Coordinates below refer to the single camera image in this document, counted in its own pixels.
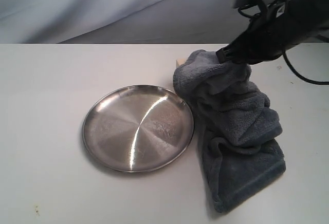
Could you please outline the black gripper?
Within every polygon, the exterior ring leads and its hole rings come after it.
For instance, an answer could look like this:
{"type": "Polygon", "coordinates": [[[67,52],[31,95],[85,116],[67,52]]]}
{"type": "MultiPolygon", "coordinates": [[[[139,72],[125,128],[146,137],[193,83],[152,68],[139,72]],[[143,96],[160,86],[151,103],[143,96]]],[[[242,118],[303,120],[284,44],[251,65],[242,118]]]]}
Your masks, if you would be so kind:
{"type": "Polygon", "coordinates": [[[255,32],[243,32],[215,54],[220,63],[273,61],[328,27],[328,0],[290,0],[284,14],[255,32]]]}

